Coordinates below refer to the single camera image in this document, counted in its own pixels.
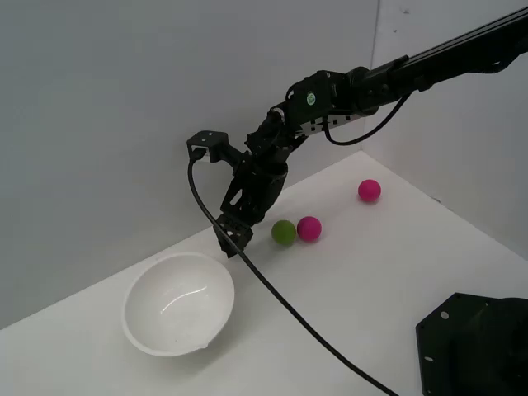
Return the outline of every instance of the magenta ball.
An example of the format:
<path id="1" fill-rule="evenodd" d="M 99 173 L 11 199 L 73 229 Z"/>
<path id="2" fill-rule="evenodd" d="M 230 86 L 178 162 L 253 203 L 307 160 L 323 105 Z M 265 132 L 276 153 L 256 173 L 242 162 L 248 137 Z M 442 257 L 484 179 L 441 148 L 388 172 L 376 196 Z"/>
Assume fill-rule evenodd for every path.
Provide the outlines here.
<path id="1" fill-rule="evenodd" d="M 322 230 L 321 222 L 312 216 L 303 217 L 297 224 L 297 234 L 305 242 L 315 241 Z"/>
<path id="2" fill-rule="evenodd" d="M 364 180 L 357 193 L 364 202 L 376 202 L 381 195 L 381 186 L 376 180 Z"/>

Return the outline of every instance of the black metal bracket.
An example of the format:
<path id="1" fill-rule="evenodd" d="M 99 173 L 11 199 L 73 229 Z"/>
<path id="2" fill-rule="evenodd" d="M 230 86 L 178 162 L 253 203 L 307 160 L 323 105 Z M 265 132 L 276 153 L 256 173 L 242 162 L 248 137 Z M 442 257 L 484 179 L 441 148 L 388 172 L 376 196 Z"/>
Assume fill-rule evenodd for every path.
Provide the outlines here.
<path id="1" fill-rule="evenodd" d="M 450 343 L 465 324 L 495 299 L 453 294 L 416 326 L 425 396 L 454 396 L 450 381 Z"/>

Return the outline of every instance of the black mechanical part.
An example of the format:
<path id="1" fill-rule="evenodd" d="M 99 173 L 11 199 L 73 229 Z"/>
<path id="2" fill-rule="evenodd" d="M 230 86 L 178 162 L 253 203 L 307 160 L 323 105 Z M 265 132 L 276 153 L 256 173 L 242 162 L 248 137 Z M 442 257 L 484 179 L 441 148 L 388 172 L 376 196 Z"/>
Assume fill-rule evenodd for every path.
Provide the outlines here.
<path id="1" fill-rule="evenodd" d="M 373 70 L 359 67 L 349 73 L 316 72 L 291 86 L 285 101 L 268 111 L 257 131 L 247 137 L 249 152 L 242 154 L 229 145 L 226 134 L 202 131 L 187 142 L 189 153 L 193 148 L 205 148 L 211 162 L 222 160 L 231 165 L 234 179 L 222 211 L 233 229 L 251 228 L 281 193 L 288 171 L 286 160 L 311 134 L 325 132 L 328 140 L 340 145 L 359 143 L 373 133 L 336 142 L 328 131 L 371 116 L 380 106 L 446 79 L 464 73 L 497 73 L 527 51 L 525 7 L 412 58 L 403 56 Z M 233 203 L 240 191 L 241 200 Z M 249 234 L 240 238 L 238 246 L 244 248 L 250 238 Z M 221 240 L 220 244 L 228 256 L 234 254 L 229 245 Z"/>
<path id="2" fill-rule="evenodd" d="M 455 293 L 416 333 L 425 396 L 528 394 L 528 300 Z"/>

